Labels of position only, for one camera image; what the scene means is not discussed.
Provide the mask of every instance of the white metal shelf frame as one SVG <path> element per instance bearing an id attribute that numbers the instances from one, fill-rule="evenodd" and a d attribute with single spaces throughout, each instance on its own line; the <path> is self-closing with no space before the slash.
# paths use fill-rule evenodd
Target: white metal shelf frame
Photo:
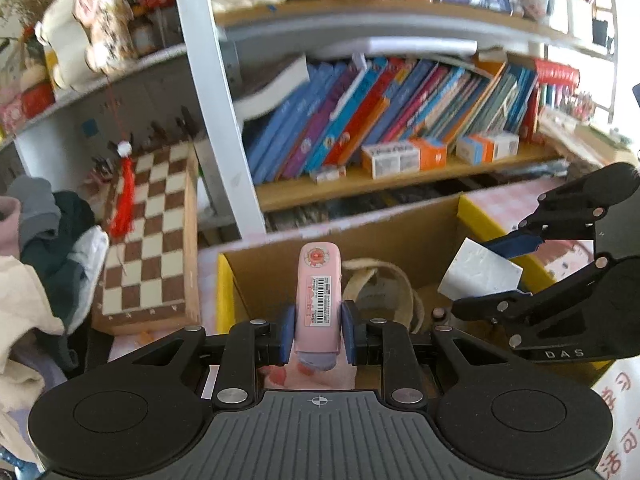
<path id="1" fill-rule="evenodd" d="M 216 164 L 240 236 L 263 235 L 264 216 L 244 155 L 211 0 L 177 0 L 177 3 L 191 75 L 214 153 L 214 160 L 204 164 L 201 161 L 205 183 L 207 187 L 214 185 L 208 178 L 216 169 L 210 165 Z"/>

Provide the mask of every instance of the wooden shelf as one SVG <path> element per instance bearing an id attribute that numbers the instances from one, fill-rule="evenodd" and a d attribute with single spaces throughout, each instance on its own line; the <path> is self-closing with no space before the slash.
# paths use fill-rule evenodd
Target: wooden shelf
<path id="1" fill-rule="evenodd" d="M 391 24 L 406 27 L 408 36 L 430 32 L 446 32 L 450 38 L 484 36 L 500 44 L 500 40 L 533 41 L 571 48 L 593 57 L 607 57 L 606 49 L 586 43 L 574 36 L 502 12 L 453 4 L 427 3 L 421 0 L 291 0 L 277 6 L 261 6 L 215 15 L 216 25 L 223 28 L 230 41 L 263 38 L 269 35 L 299 33 L 336 27 L 375 28 L 380 22 L 380 36 Z"/>
<path id="2" fill-rule="evenodd" d="M 34 124 L 37 124 L 40 121 L 51 117 L 58 110 L 66 108 L 73 103 L 84 99 L 88 95 L 91 95 L 92 93 L 105 88 L 109 83 L 115 83 L 131 75 L 137 74 L 139 72 L 144 72 L 148 68 L 161 63 L 165 63 L 172 59 L 177 59 L 184 56 L 185 54 L 187 54 L 187 47 L 184 43 L 169 46 L 165 49 L 158 50 L 153 54 L 149 54 L 148 56 L 141 57 L 128 70 L 125 70 L 124 72 L 111 75 L 109 78 L 107 78 L 107 76 L 98 77 L 87 83 L 84 88 L 82 88 L 82 91 L 69 91 L 69 93 L 65 94 L 62 98 L 53 103 L 49 108 L 44 110 L 43 113 L 36 115 L 33 119 L 29 119 L 28 121 L 26 121 L 22 126 L 20 126 L 20 129 L 16 132 L 15 135 L 20 135 L 21 132 L 27 130 L 28 128 L 31 128 Z"/>
<path id="3" fill-rule="evenodd" d="M 373 180 L 361 168 L 351 168 L 347 171 L 346 177 L 333 182 L 315 184 L 308 176 L 304 176 L 297 180 L 263 184 L 257 186 L 255 192 L 258 195 L 260 209 L 263 212 L 278 211 L 319 200 L 329 200 L 382 189 L 489 173 L 491 171 L 504 170 L 505 168 L 554 160 L 555 158 L 559 158 L 559 155 L 553 150 L 543 146 L 522 144 L 518 150 L 518 155 L 504 158 L 497 162 L 479 164 L 478 166 L 471 166 L 451 156 L 447 165 L 437 170 L 397 174 L 388 178 Z"/>

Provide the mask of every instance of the barcode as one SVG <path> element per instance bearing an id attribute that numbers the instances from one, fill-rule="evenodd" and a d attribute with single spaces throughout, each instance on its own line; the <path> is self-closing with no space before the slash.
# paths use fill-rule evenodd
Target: barcode
<path id="1" fill-rule="evenodd" d="M 331 276 L 314 276 L 310 326 L 331 326 Z"/>
<path id="2" fill-rule="evenodd" d="M 400 156 L 400 171 L 420 170 L 420 153 L 407 153 Z"/>
<path id="3" fill-rule="evenodd" d="M 373 178 L 380 178 L 381 176 L 387 176 L 394 173 L 396 167 L 395 158 L 375 158 L 373 167 Z"/>

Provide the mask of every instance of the barcode sticker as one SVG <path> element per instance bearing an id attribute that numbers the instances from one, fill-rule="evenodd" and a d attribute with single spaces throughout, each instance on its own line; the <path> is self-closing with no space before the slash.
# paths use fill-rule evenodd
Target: barcode sticker
<path id="1" fill-rule="evenodd" d="M 420 153 L 400 155 L 400 171 L 420 171 Z"/>
<path id="2" fill-rule="evenodd" d="M 398 160 L 395 157 L 374 158 L 373 178 L 380 178 L 398 172 Z"/>
<path id="3" fill-rule="evenodd" d="M 311 276 L 306 291 L 306 326 L 331 326 L 331 276 Z"/>

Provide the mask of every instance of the cardboard box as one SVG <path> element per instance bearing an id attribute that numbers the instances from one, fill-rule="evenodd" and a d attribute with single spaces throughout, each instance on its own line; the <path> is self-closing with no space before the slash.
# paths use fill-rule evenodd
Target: cardboard box
<path id="1" fill-rule="evenodd" d="M 372 178 L 440 168 L 447 163 L 447 147 L 425 139 L 373 144 L 362 148 L 362 167 Z"/>
<path id="2" fill-rule="evenodd" d="M 313 240 L 337 244 L 343 260 L 375 258 L 399 266 L 424 303 L 424 327 L 428 328 L 431 310 L 450 306 L 450 301 L 437 292 L 444 273 L 465 238 L 474 237 L 458 217 L 463 202 L 466 208 L 472 206 L 464 196 L 449 196 L 274 234 L 261 246 L 222 251 L 218 256 L 217 332 L 228 332 L 236 322 L 248 319 L 278 321 L 284 308 L 295 302 L 300 249 Z M 492 223 L 489 218 L 480 219 Z M 525 268 L 525 282 L 528 272 Z M 348 278 L 343 275 L 343 287 Z M 372 317 L 392 316 L 393 312 L 382 310 Z M 460 328 L 508 348 L 500 327 L 473 322 Z M 553 368 L 587 384 L 601 374 L 592 364 Z M 358 370 L 357 388 L 377 388 L 379 382 L 379 368 Z"/>
<path id="3" fill-rule="evenodd" d="M 456 156 L 472 166 L 518 154 L 520 137 L 509 132 L 486 132 L 460 139 Z"/>

